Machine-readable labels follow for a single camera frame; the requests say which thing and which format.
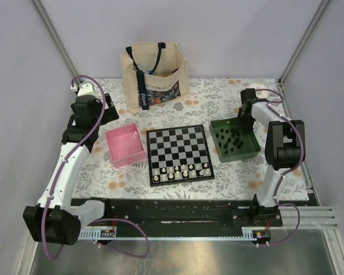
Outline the green plastic tray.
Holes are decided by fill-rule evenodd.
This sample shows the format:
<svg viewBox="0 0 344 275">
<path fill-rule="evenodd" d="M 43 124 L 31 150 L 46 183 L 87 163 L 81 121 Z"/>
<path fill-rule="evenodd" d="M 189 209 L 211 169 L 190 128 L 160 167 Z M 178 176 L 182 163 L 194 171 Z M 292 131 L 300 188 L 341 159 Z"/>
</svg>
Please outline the green plastic tray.
<svg viewBox="0 0 344 275">
<path fill-rule="evenodd" d="M 233 117 L 210 122 L 209 130 L 221 163 L 254 158 L 261 151 L 255 134 L 236 128 L 236 120 Z"/>
</svg>

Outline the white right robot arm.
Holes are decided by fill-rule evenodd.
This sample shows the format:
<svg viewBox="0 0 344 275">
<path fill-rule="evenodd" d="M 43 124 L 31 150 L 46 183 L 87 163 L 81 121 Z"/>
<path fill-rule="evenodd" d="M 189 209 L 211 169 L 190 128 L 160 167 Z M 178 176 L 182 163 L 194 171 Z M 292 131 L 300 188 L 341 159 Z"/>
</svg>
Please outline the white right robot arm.
<svg viewBox="0 0 344 275">
<path fill-rule="evenodd" d="M 237 115 L 236 129 L 248 134 L 255 121 L 267 129 L 265 159 L 268 168 L 264 184 L 247 209 L 232 212 L 235 226 L 282 226 L 279 210 L 279 193 L 284 177 L 296 170 L 305 159 L 305 128 L 301 120 L 292 120 L 276 111 L 272 104 L 278 101 L 260 99 L 257 90 L 247 88 L 240 92 L 241 107 Z"/>
</svg>

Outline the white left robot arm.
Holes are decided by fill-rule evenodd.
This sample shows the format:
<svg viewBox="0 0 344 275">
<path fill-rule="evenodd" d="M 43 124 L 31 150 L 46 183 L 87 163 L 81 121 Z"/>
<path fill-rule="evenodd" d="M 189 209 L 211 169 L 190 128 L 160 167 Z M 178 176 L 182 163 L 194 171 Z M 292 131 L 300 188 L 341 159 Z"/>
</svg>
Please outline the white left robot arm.
<svg viewBox="0 0 344 275">
<path fill-rule="evenodd" d="M 60 156 L 51 179 L 35 206 L 23 212 L 32 239 L 60 245 L 73 245 L 80 230 L 95 221 L 100 226 L 112 222 L 113 213 L 101 201 L 71 205 L 72 194 L 81 169 L 99 137 L 99 128 L 119 118 L 109 94 L 98 99 L 91 80 L 72 84 L 76 100 L 62 135 Z"/>
</svg>

